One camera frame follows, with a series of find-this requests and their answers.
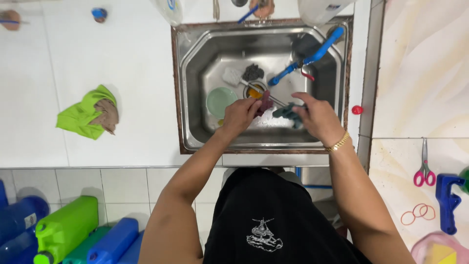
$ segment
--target faucet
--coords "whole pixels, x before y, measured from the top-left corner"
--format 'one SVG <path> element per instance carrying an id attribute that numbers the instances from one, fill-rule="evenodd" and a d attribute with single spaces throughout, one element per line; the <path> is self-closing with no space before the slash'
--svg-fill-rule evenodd
<path id="1" fill-rule="evenodd" d="M 232 3 L 237 6 L 237 7 L 243 7 L 244 5 L 246 5 L 248 3 L 248 0 L 231 0 Z"/>

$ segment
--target yellow object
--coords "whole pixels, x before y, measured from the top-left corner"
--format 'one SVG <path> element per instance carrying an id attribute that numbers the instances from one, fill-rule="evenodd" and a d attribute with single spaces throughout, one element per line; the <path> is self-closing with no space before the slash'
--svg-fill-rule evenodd
<path id="1" fill-rule="evenodd" d="M 447 256 L 445 259 L 438 262 L 438 264 L 456 264 L 456 252 Z"/>
<path id="2" fill-rule="evenodd" d="M 249 88 L 248 89 L 248 94 L 250 97 L 254 97 L 256 99 L 260 99 L 262 97 L 262 94 L 259 93 L 258 91 L 252 89 L 252 88 Z"/>
<path id="3" fill-rule="evenodd" d="M 330 147 L 330 148 L 326 148 L 324 147 L 325 150 L 327 151 L 334 151 L 334 150 L 337 150 L 339 149 L 340 147 L 342 147 L 342 145 L 345 144 L 345 141 L 347 141 L 347 139 L 350 137 L 350 134 L 348 133 L 348 131 L 345 132 L 345 135 L 343 136 L 343 138 L 337 142 L 337 144 L 335 144 L 334 146 Z"/>
<path id="4" fill-rule="evenodd" d="M 427 251 L 424 264 L 456 264 L 456 252 L 451 247 L 433 244 Z"/>

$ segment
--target black shirt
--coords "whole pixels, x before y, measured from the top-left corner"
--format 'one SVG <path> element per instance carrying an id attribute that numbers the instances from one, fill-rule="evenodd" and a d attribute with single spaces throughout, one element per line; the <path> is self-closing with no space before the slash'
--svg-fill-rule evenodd
<path id="1" fill-rule="evenodd" d="M 341 237 L 300 185 L 237 169 L 215 205 L 204 264 L 371 263 Z"/>

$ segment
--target white plastic container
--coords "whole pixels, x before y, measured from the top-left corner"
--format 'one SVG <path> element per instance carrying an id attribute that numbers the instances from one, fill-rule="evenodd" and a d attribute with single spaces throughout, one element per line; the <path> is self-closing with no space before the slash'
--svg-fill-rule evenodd
<path id="1" fill-rule="evenodd" d="M 159 13 L 175 27 L 182 23 L 182 6 L 178 0 L 150 0 Z"/>
<path id="2" fill-rule="evenodd" d="M 321 26 L 356 0 L 298 0 L 300 17 L 308 26 Z"/>

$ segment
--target gold bracelet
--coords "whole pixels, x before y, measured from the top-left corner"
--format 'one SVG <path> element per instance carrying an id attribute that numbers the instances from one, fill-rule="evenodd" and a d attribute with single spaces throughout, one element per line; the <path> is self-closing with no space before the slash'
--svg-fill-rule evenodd
<path id="1" fill-rule="evenodd" d="M 345 144 L 345 142 L 347 141 L 347 139 L 349 137 L 350 137 L 350 134 L 348 133 L 348 131 L 345 131 L 345 135 L 342 137 L 342 139 L 339 142 L 337 142 L 337 144 L 335 144 L 334 146 L 332 146 L 330 148 L 324 147 L 324 149 L 327 150 L 327 151 L 337 150 Z"/>

